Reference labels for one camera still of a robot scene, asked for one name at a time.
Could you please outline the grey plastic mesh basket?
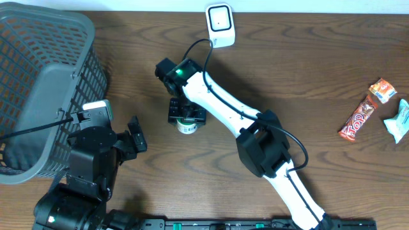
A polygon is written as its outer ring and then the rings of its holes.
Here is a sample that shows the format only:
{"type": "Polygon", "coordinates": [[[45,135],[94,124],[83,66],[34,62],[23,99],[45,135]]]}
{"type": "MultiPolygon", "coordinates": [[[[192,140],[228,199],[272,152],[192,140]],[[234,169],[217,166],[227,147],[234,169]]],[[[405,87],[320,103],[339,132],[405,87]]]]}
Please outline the grey plastic mesh basket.
{"type": "Polygon", "coordinates": [[[108,80],[80,13],[1,4],[1,183],[53,177],[68,165],[71,113],[102,100],[108,80]]]}

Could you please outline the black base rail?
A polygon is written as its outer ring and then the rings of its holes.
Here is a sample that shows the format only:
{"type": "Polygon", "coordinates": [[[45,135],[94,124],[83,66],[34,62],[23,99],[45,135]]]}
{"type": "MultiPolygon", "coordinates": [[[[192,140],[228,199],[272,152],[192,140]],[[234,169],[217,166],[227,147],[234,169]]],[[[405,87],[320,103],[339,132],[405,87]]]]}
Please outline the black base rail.
{"type": "MultiPolygon", "coordinates": [[[[294,230],[301,229],[290,218],[272,220],[164,220],[145,219],[140,230],[294,230]]],[[[377,230],[373,220],[324,220],[312,229],[326,230],[377,230]]]]}

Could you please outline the red chocolate bar wrapper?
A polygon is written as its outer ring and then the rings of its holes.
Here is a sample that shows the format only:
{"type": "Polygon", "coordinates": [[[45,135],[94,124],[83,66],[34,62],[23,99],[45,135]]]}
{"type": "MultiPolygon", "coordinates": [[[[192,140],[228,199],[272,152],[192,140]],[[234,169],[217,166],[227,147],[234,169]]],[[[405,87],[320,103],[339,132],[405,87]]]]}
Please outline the red chocolate bar wrapper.
{"type": "Polygon", "coordinates": [[[377,108],[378,104],[370,95],[367,95],[348,118],[342,129],[338,131],[338,134],[347,141],[355,142],[357,132],[377,108]]]}

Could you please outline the teal white tissue pack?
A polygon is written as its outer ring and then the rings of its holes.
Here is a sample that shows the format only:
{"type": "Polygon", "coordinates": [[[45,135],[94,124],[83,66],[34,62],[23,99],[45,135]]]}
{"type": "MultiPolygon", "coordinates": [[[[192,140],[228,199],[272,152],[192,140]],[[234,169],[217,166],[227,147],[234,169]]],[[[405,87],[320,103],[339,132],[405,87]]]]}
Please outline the teal white tissue pack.
{"type": "Polygon", "coordinates": [[[398,113],[393,118],[385,119],[383,122],[387,131],[394,137],[395,143],[398,144],[408,132],[408,102],[401,99],[398,113]]]}

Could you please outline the orange snack packet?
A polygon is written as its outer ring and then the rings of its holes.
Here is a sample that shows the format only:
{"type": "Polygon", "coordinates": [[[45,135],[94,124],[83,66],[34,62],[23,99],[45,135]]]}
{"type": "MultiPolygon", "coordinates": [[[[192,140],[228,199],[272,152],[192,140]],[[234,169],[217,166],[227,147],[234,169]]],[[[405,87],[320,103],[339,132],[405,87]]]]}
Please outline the orange snack packet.
{"type": "Polygon", "coordinates": [[[382,104],[387,103],[397,93],[393,85],[383,78],[372,84],[369,87],[369,90],[379,99],[382,104]]]}

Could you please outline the green lid white jar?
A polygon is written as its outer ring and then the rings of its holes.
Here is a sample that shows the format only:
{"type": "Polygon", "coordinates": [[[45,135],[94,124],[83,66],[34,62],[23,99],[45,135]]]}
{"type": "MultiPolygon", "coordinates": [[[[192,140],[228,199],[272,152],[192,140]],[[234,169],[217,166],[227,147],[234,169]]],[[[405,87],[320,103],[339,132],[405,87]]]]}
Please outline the green lid white jar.
{"type": "Polygon", "coordinates": [[[180,118],[176,119],[176,128],[178,129],[179,132],[190,135],[193,134],[198,128],[197,123],[185,123],[182,122],[180,118]]]}

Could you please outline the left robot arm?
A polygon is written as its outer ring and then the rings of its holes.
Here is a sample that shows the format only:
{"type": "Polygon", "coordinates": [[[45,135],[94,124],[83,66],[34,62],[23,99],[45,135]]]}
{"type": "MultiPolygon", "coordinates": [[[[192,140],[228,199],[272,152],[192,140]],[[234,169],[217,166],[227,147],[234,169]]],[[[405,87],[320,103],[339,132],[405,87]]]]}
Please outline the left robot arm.
{"type": "Polygon", "coordinates": [[[69,166],[54,178],[34,209],[34,230],[139,229],[141,222],[123,211],[107,211],[119,166],[148,145],[137,119],[116,133],[109,124],[82,126],[68,136],[69,166]]]}

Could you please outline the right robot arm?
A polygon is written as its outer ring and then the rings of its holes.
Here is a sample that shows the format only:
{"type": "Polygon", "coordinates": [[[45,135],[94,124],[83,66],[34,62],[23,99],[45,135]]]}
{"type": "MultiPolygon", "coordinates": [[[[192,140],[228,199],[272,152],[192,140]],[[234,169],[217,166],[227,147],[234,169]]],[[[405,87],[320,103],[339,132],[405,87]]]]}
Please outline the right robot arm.
{"type": "Polygon", "coordinates": [[[236,139],[242,164],[258,178],[266,179],[288,207],[294,224],[301,229],[331,229],[331,218],[308,193],[289,153],[289,139],[272,111],[260,112],[221,88],[195,61],[180,64],[163,59],[156,77],[174,97],[168,122],[181,133],[191,134],[206,123],[206,115],[219,120],[236,139]]]}

